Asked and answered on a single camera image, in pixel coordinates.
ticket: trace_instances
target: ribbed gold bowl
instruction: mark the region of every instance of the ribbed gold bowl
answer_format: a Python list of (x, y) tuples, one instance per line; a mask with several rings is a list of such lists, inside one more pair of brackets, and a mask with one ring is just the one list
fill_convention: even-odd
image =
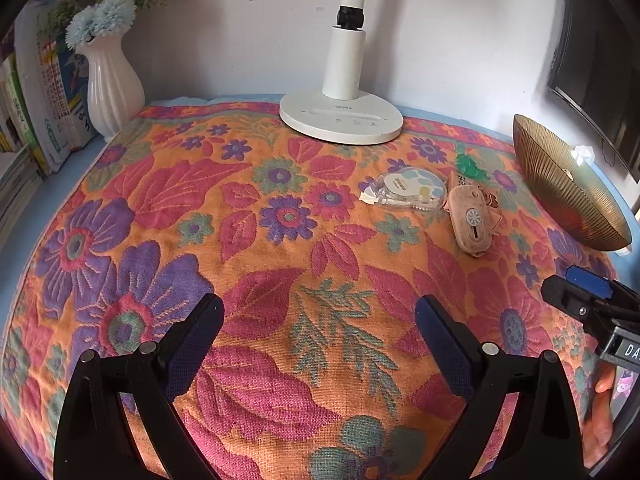
[(529, 189), (573, 238), (598, 251), (631, 243), (620, 206), (588, 164), (578, 166), (566, 142), (536, 121), (516, 115), (513, 145)]

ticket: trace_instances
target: floral tablecloth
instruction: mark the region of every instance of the floral tablecloth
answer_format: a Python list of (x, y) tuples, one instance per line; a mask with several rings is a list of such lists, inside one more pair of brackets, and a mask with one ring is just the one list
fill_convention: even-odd
[[(485, 256), (461, 253), (443, 211), (357, 200), (405, 165), (459, 171), (498, 196)], [(215, 290), (225, 324), (175, 407), (222, 478), (415, 478), (463, 407), (414, 326), (417, 298), (436, 295), (507, 352), (555, 349), (583, 414), (593, 342), (540, 298), (542, 279), (571, 264), (613, 274), (541, 209), (503, 140), (406, 118), (393, 142), (338, 146), (293, 132), (276, 104), (146, 108), (34, 250), (5, 333), (3, 416), (50, 477), (80, 353), (157, 340)], [(479, 470), (512, 411), (509, 398)]]

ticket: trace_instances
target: hand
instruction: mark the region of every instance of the hand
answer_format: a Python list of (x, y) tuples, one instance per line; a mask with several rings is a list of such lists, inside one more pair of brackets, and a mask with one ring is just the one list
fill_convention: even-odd
[(591, 468), (607, 453), (607, 444), (613, 432), (613, 418), (609, 403), (616, 380), (616, 366), (604, 361), (599, 365), (600, 375), (591, 403), (591, 418), (582, 428), (582, 454), (584, 466)]

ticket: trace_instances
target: desk lamp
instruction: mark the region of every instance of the desk lamp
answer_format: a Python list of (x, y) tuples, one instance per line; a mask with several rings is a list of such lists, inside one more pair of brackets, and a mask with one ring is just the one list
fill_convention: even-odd
[(342, 0), (322, 89), (288, 94), (280, 101), (280, 117), (294, 130), (342, 144), (380, 144), (400, 134), (398, 109), (360, 90), (367, 35), (363, 7), (364, 0)]

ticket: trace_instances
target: white wall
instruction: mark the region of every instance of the white wall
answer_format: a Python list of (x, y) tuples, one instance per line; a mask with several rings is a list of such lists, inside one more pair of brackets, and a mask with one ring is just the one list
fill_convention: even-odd
[[(319, 86), (339, 0), (166, 0), (125, 52), (149, 100)], [(640, 186), (604, 163), (600, 137), (546, 89), (562, 0), (367, 0), (363, 89), (505, 134), (515, 113), (597, 162), (633, 205)], [(606, 148), (607, 158), (612, 154)]]

